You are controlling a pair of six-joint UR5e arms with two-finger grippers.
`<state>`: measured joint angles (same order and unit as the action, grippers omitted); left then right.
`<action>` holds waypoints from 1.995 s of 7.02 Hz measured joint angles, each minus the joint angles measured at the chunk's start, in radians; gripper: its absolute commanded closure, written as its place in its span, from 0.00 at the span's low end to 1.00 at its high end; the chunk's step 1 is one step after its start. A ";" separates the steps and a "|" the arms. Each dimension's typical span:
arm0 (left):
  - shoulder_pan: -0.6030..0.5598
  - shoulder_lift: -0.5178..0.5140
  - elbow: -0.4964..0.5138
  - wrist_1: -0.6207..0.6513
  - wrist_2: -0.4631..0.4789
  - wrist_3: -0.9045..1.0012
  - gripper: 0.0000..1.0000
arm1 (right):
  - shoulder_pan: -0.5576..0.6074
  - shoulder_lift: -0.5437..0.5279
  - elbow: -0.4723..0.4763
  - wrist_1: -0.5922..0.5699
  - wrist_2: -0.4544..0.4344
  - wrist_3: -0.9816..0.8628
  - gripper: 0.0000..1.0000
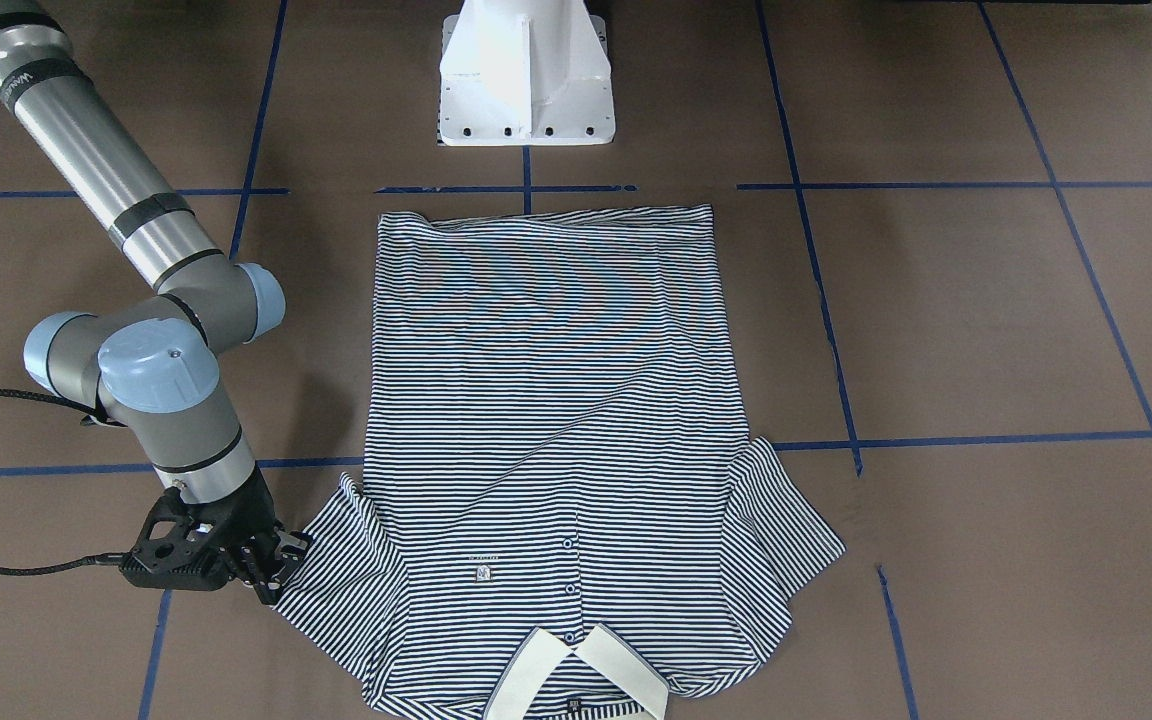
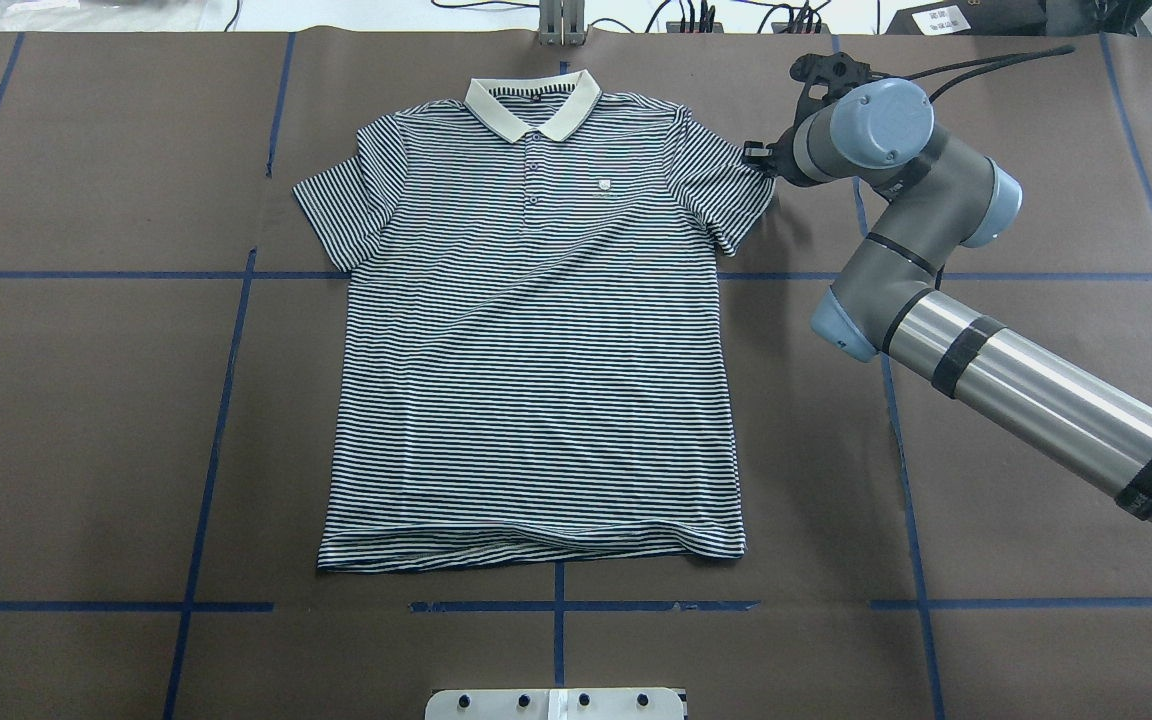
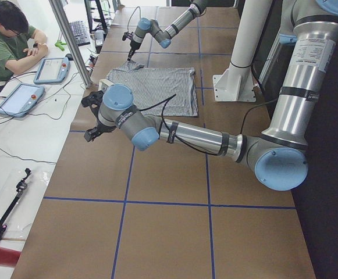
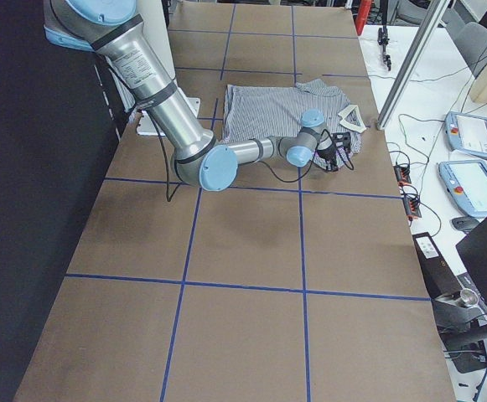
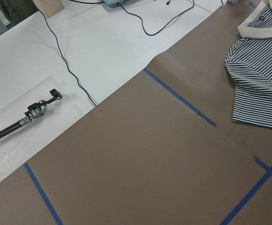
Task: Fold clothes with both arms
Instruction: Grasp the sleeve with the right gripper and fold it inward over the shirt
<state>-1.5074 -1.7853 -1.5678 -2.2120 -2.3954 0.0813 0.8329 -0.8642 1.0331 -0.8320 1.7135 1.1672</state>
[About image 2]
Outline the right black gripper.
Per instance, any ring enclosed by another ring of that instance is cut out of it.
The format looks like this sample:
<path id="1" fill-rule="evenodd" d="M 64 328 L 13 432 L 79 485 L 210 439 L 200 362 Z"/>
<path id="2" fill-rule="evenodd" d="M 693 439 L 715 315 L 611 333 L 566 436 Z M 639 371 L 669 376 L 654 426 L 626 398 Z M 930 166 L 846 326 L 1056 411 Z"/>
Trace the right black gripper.
<path id="1" fill-rule="evenodd" d="M 742 164 L 758 170 L 765 179 L 783 179 L 790 184 L 827 184 L 835 176 L 820 169 L 810 156 L 809 135 L 813 118 L 828 109 L 855 88 L 873 81 L 870 65 L 846 53 L 820 55 L 809 53 L 795 60 L 791 79 L 799 82 L 794 123 L 776 141 L 748 141 L 742 146 Z"/>

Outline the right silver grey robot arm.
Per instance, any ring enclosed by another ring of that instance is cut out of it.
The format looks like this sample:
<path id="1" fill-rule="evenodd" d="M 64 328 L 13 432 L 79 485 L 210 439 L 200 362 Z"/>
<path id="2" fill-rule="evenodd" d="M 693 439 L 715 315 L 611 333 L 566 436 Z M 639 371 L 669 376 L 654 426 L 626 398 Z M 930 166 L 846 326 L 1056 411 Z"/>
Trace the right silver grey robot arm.
<path id="1" fill-rule="evenodd" d="M 1009 232 L 1018 179 L 952 131 L 942 91 L 914 77 L 846 51 L 799 55 L 788 77 L 799 86 L 790 124 L 748 141 L 742 160 L 791 185 L 851 181 L 882 200 L 814 306 L 814 334 L 861 363 L 904 366 L 1152 526 L 1152 406 L 945 283 L 952 256 Z"/>

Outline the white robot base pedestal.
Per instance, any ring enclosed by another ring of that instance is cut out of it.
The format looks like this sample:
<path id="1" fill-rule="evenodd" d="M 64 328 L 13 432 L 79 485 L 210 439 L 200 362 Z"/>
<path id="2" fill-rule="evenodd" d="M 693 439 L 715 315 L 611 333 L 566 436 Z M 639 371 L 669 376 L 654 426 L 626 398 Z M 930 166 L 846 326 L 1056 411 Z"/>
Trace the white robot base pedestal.
<path id="1" fill-rule="evenodd" d="M 425 719 L 687 719 L 681 689 L 658 685 L 444 689 Z"/>

